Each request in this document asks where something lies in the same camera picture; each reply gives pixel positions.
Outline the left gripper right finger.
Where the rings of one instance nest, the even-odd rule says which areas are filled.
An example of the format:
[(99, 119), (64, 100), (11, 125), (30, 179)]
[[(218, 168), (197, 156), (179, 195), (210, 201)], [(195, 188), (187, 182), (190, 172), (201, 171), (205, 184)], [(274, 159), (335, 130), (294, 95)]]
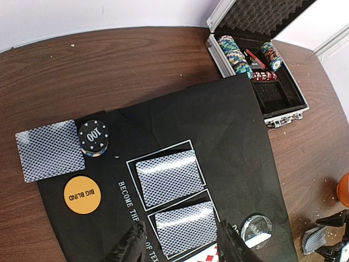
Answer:
[(216, 224), (219, 261), (262, 262), (225, 219)]

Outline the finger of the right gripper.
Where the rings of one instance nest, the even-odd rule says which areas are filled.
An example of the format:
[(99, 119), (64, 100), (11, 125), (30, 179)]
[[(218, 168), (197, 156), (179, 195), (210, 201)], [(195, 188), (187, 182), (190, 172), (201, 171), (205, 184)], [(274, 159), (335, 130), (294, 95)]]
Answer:
[(348, 222), (348, 209), (344, 209), (332, 216), (316, 220), (316, 224), (330, 227), (342, 227)]
[(348, 242), (339, 242), (333, 246), (322, 246), (316, 253), (324, 257), (325, 262), (348, 262)]

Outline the ten of diamonds card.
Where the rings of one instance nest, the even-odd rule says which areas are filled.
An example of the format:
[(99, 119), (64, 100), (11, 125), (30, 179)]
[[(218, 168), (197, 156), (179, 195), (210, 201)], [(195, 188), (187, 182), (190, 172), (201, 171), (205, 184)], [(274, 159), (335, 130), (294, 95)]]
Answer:
[(189, 261), (193, 262), (215, 262), (219, 261), (219, 255), (218, 255), (218, 246), (217, 244), (213, 244), (203, 251), (197, 253), (195, 256), (190, 258)]

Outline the poker chip stack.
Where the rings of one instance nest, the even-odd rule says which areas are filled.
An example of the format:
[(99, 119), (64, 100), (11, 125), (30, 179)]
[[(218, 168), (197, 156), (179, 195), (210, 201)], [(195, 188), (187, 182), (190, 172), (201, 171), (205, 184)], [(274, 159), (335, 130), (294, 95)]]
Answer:
[(79, 129), (79, 142), (82, 152), (89, 157), (98, 157), (107, 150), (109, 130), (100, 120), (89, 120)]

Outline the orange big blind button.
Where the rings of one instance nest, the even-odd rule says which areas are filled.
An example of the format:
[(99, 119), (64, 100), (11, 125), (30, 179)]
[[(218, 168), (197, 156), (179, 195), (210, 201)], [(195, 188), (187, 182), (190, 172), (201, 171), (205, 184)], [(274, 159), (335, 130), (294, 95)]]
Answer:
[(64, 187), (63, 196), (67, 207), (80, 215), (94, 212), (101, 203), (98, 184), (87, 176), (71, 178)]

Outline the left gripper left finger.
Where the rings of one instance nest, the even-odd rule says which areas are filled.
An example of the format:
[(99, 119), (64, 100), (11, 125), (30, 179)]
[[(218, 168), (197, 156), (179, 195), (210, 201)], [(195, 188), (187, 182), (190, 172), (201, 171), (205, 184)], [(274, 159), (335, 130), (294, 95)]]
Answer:
[(145, 222), (135, 222), (101, 261), (145, 261), (146, 242), (147, 232)]

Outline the grey playing card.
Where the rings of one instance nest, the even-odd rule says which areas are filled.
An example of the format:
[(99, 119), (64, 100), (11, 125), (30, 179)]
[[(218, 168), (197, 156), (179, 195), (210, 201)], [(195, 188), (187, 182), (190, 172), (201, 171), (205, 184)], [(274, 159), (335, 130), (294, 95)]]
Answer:
[(26, 183), (85, 169), (74, 120), (22, 131), (15, 139)]

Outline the deck of grey cards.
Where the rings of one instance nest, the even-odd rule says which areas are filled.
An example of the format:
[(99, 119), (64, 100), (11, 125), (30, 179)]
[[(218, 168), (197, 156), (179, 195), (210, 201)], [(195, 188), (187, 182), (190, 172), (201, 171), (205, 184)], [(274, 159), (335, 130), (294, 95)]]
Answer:
[(309, 255), (327, 244), (327, 226), (321, 225), (307, 230), (302, 238), (302, 249), (305, 255)]

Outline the black poker mat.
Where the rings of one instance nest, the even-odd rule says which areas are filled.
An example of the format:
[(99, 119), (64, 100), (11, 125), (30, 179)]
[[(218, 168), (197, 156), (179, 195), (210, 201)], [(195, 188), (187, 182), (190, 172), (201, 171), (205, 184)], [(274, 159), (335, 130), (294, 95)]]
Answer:
[[(147, 102), (75, 121), (100, 120), (110, 132), (99, 157), (86, 157), (85, 169), (40, 181), (43, 203), (67, 261), (101, 261), (137, 221), (147, 229), (147, 261), (184, 261), (211, 243), (165, 256), (155, 215), (211, 201), (215, 220), (241, 228), (252, 215), (271, 220), (272, 237), (257, 251), (263, 261), (296, 261), (267, 128), (252, 85), (234, 76), (188, 87)], [(204, 189), (147, 208), (135, 164), (194, 150)], [(63, 196), (76, 176), (92, 178), (101, 203), (92, 213), (71, 211)]]

